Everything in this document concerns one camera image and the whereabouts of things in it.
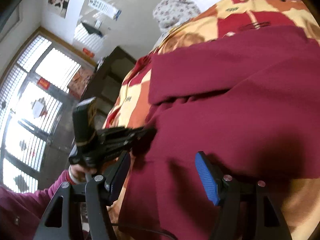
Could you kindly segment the person's left hand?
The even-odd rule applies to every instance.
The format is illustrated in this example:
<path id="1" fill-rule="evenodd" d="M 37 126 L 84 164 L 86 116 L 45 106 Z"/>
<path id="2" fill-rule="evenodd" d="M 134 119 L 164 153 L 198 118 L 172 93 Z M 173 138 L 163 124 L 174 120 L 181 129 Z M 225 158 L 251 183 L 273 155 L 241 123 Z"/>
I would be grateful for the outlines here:
<path id="1" fill-rule="evenodd" d="M 76 165 L 70 165 L 68 172 L 73 183 L 81 184 L 83 182 L 86 182 L 87 174 L 93 175 L 97 172 L 97 170 L 92 167 L 81 166 L 79 164 L 76 164 Z"/>

